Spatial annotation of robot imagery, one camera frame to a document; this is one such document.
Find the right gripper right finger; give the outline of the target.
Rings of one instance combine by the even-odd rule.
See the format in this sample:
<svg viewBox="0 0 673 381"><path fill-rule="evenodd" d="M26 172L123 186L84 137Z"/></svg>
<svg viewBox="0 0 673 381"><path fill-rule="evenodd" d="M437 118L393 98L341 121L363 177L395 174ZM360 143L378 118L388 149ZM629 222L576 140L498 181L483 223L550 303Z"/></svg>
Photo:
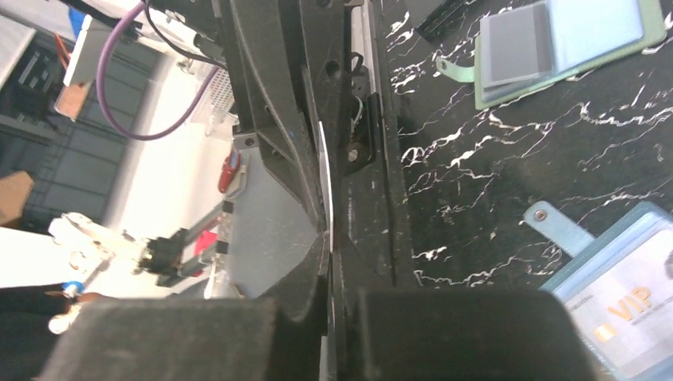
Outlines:
<svg viewBox="0 0 673 381"><path fill-rule="evenodd" d="M546 291L395 287L332 241L335 380L592 380L569 313Z"/></svg>

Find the blue leather card holder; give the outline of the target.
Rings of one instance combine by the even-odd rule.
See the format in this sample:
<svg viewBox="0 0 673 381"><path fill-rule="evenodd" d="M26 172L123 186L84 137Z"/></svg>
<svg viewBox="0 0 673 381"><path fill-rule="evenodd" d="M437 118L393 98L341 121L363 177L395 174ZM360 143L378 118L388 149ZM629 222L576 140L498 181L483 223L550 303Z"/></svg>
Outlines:
<svg viewBox="0 0 673 381"><path fill-rule="evenodd" d="M543 290L571 315L587 347L618 380L672 378L672 216L640 202L594 237L540 201L527 225L571 260Z"/></svg>

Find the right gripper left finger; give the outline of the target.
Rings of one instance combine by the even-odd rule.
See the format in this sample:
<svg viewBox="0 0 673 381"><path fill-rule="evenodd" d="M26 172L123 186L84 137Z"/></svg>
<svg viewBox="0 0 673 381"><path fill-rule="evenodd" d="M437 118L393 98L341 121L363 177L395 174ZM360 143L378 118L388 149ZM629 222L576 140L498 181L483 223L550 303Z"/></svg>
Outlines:
<svg viewBox="0 0 673 381"><path fill-rule="evenodd" d="M86 304L40 379L316 380L328 251L319 233L304 260L258 298Z"/></svg>

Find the VIP credit card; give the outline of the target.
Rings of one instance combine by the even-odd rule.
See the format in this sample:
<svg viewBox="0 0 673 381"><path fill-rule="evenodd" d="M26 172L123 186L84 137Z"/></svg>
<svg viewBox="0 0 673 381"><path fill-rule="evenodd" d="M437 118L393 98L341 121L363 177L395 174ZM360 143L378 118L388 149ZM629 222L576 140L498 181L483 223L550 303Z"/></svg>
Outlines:
<svg viewBox="0 0 673 381"><path fill-rule="evenodd" d="M672 354L672 232L661 230L569 299L579 331L628 378Z"/></svg>

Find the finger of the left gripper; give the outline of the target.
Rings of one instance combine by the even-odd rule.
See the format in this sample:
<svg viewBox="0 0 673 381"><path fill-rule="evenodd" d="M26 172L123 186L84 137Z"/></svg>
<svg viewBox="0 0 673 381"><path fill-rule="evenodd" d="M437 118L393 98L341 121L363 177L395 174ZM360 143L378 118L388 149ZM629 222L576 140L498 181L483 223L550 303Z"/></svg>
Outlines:
<svg viewBox="0 0 673 381"><path fill-rule="evenodd" d="M412 287L412 248L378 1L302 1L306 97L333 189L333 284Z"/></svg>
<svg viewBox="0 0 673 381"><path fill-rule="evenodd" d="M317 155L291 78L277 1L214 1L238 110L259 138L268 174L325 230Z"/></svg>

